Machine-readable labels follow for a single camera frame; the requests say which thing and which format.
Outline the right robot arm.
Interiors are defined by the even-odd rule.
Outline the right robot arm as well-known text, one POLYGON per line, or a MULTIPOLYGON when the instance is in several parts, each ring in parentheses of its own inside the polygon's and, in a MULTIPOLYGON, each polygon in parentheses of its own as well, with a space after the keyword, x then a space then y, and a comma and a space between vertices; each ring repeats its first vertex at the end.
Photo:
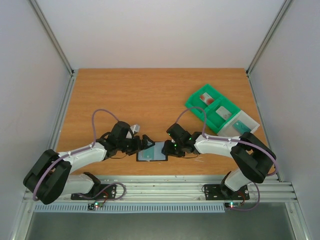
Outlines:
POLYGON ((213 154, 234 160, 237 169, 229 172, 216 189, 223 200, 231 200, 249 183, 263 183, 270 175, 271 167, 278 167, 276 155, 250 132, 234 137, 213 136, 199 131, 190 134, 178 123, 166 132, 171 137, 161 150, 166 156, 182 158, 186 154, 213 154))

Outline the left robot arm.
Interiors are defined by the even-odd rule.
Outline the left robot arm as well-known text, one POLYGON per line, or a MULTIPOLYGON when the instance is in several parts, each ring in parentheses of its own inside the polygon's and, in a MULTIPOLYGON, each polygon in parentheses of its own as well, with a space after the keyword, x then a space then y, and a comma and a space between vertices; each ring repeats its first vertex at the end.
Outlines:
POLYGON ((138 136, 133 127, 118 121, 111 131, 104 133, 87 146, 66 152, 45 150, 23 179, 35 201, 48 205, 60 196, 77 194, 82 199, 96 199, 102 194, 102 184, 92 173, 71 174, 87 165, 105 161, 118 152, 127 156, 155 145, 146 134, 138 136))

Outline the teal card black stripe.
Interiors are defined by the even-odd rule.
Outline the teal card black stripe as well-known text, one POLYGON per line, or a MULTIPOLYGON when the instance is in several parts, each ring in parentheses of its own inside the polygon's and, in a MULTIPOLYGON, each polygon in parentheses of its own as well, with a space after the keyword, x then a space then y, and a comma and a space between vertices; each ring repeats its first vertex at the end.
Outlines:
POLYGON ((140 161, 153 161, 155 157, 154 147, 150 147, 148 149, 144 149, 139 153, 138 159, 140 161))

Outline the black leather card holder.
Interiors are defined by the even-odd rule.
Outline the black leather card holder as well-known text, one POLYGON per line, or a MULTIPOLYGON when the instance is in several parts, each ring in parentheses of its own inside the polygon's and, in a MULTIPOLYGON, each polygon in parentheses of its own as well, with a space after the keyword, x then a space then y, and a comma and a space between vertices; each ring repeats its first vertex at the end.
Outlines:
POLYGON ((137 162, 163 162, 163 161, 168 161, 168 156, 167 155, 164 155, 162 154, 162 148, 164 146, 164 141, 162 142, 155 142, 155 145, 153 146, 154 147, 154 160, 151 160, 151 161, 142 161, 142 160, 139 160, 139 153, 141 152, 138 152, 136 154, 136 161, 137 162))

